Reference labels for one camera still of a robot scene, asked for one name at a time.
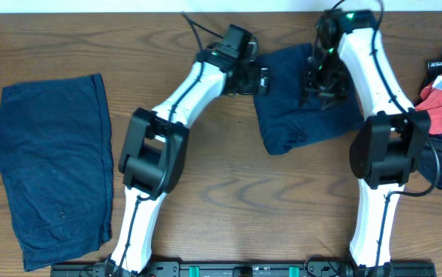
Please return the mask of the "navy blue shorts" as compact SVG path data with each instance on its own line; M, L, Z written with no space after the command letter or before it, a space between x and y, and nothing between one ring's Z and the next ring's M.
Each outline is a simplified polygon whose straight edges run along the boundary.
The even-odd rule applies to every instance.
M302 77L310 67L312 51L311 44L305 43L256 59L257 65L270 70L269 93L253 98L260 134L270 155L336 138L364 123L351 84L345 87L348 98L329 108L323 109L315 96L300 102Z

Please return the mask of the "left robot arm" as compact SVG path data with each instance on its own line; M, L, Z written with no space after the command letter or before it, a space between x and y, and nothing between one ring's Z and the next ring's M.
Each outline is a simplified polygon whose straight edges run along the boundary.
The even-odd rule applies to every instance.
M105 275L146 274L159 210L182 175L195 121L221 95L267 94L269 70L254 62L259 49L255 35L230 25L220 41L200 49L186 79L164 102L134 111L119 159L126 207Z

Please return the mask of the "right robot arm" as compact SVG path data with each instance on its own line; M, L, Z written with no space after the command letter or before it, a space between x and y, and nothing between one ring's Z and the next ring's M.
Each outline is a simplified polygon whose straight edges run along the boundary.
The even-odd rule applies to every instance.
M350 167L358 180L357 224L349 246L350 261L340 276L425 276L425 263L393 264L390 237L399 198L432 192L407 192L425 145L430 117L417 112L390 66L380 33L381 18L370 10L345 12L333 7L319 17L310 68L302 76L300 102L314 96L322 108L342 103L353 85L364 124L350 146Z

